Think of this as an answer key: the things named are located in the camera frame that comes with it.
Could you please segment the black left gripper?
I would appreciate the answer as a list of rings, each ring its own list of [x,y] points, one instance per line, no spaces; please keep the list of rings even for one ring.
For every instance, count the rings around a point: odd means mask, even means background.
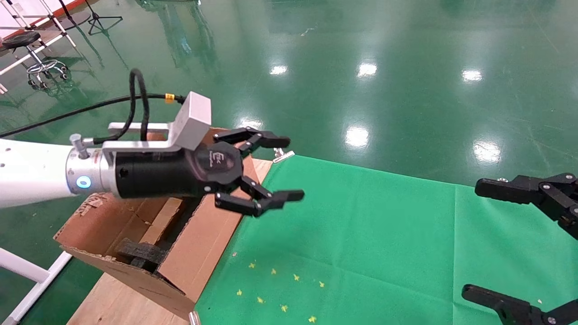
[[[260,147],[287,148],[291,138],[252,127],[213,135],[216,144],[175,152],[118,153],[115,158],[117,191],[121,198],[204,197],[214,193],[217,208],[258,218],[287,202],[302,201],[303,190],[271,192],[243,176],[243,158]],[[248,198],[235,197],[240,189]]]

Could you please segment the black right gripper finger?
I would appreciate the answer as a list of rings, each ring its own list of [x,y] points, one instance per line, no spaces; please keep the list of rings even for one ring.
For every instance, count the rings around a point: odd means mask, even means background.
[[[472,284],[463,286],[461,296],[467,301],[493,309],[503,325],[571,325],[578,320],[577,300],[544,312],[528,301]]]
[[[547,178],[518,175],[512,181],[482,178],[475,184],[475,193],[498,201],[532,204],[578,238],[578,180],[573,174]]]

